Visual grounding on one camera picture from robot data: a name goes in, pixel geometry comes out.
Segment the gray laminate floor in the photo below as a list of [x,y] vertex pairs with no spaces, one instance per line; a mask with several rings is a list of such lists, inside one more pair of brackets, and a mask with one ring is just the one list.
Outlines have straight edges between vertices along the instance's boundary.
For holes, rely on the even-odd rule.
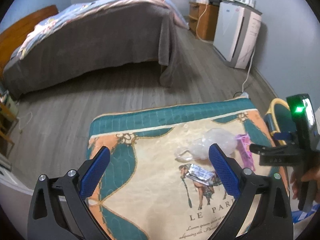
[[[147,62],[94,71],[23,96],[19,116],[31,111],[33,118],[21,134],[18,125],[12,130],[15,146],[7,157],[13,173],[33,188],[40,174],[58,177],[77,169],[85,160],[89,126],[97,115],[223,101],[241,90],[246,71],[225,67],[212,46],[191,32],[178,29],[178,34],[187,64],[175,88],[161,87],[160,66]],[[256,72],[246,91],[264,114],[274,95]]]

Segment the horse illustration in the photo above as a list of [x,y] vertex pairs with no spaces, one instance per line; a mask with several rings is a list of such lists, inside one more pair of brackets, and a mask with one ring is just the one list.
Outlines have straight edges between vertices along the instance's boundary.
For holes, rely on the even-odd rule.
[[[182,179],[183,182],[184,182],[184,179],[186,178],[186,174],[189,172],[190,166],[191,166],[191,164],[188,163],[188,164],[181,165],[179,167],[179,170],[181,171],[180,178]],[[201,210],[202,209],[202,204],[203,204],[203,202],[202,202],[203,196],[205,196],[206,199],[207,199],[207,202],[208,202],[207,205],[210,205],[210,199],[212,198],[212,195],[214,194],[213,187],[219,186],[222,183],[221,183],[221,180],[219,179],[218,176],[214,176],[212,178],[212,181],[211,181],[212,183],[210,184],[210,186],[207,186],[207,185],[202,184],[202,183],[200,183],[198,181],[195,181],[195,180],[192,180],[192,181],[193,181],[193,184],[194,184],[195,188],[198,189],[199,201],[200,201],[198,210]],[[185,184],[185,187],[187,189],[189,206],[191,208],[192,204],[191,204],[191,200],[189,198],[188,188],[187,188],[186,184]],[[227,196],[227,192],[225,191],[223,199],[225,199],[226,196]]]

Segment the blue gripper pad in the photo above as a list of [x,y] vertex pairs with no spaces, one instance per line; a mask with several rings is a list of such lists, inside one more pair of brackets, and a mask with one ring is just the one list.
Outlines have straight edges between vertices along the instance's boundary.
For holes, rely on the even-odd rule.
[[292,135],[289,132],[275,132],[273,134],[273,138],[275,140],[291,141],[292,140]]
[[214,144],[210,146],[209,160],[228,195],[237,199],[241,194],[239,190],[239,179],[226,161],[226,156],[222,156],[222,154],[224,155],[224,153],[221,153]]
[[91,164],[81,181],[80,197],[84,201],[91,197],[104,171],[110,163],[110,150],[106,147]]

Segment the blue bedspread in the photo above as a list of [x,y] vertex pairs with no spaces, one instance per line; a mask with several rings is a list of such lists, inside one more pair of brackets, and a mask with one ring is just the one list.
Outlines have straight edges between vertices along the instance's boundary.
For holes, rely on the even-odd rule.
[[57,15],[41,21],[35,26],[35,30],[27,36],[17,56],[23,59],[36,44],[62,28],[68,22],[85,17],[87,14],[98,12],[100,9],[107,9],[109,5],[116,7],[138,2],[150,2],[168,7],[174,13],[175,24],[188,29],[188,23],[170,0],[97,0],[91,3],[73,4]]

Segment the power strip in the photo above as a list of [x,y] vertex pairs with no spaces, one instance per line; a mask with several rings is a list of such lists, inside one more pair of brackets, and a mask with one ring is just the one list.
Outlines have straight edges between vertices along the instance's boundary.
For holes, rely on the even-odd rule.
[[196,0],[197,3],[209,4],[209,0]]

